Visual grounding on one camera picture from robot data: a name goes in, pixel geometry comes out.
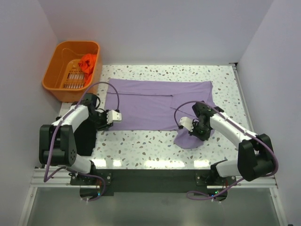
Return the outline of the purple t shirt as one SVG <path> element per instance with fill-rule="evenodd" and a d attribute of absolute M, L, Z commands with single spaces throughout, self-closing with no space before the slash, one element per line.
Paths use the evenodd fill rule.
<path fill-rule="evenodd" d="M 204 82 L 167 82 L 110 79 L 105 108 L 117 106 L 121 122 L 111 130 L 161 130 L 177 131 L 174 143 L 182 149 L 193 149 L 203 141 L 188 134 L 187 129 L 178 129 L 176 122 L 182 117 L 193 119 L 193 101 L 204 101 L 211 106 L 213 84 Z"/>

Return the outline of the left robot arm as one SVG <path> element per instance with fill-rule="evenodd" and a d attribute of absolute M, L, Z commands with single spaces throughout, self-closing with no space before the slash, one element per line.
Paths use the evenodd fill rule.
<path fill-rule="evenodd" d="M 121 121 L 122 116 L 118 107 L 99 112 L 97 100 L 97 95 L 86 93 L 62 117 L 41 126 L 39 161 L 45 165 L 44 182 L 60 170 L 67 170 L 72 177 L 87 185 L 105 184 L 94 162 L 85 159 L 81 151 L 93 150 L 97 132 L 108 130 L 114 122 Z"/>

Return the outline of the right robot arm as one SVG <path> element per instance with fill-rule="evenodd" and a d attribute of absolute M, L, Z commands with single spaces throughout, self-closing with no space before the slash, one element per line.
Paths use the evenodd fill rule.
<path fill-rule="evenodd" d="M 238 150 L 236 160 L 223 160 L 211 166 L 209 178 L 213 184 L 220 185 L 226 177 L 231 176 L 241 176 L 246 181 L 253 181 L 277 172 L 278 161 L 268 135 L 258 135 L 245 129 L 221 108 L 211 108 L 205 102 L 195 103 L 192 110 L 197 119 L 191 121 L 191 136 L 205 141 L 210 138 L 211 131 L 216 130 Z"/>

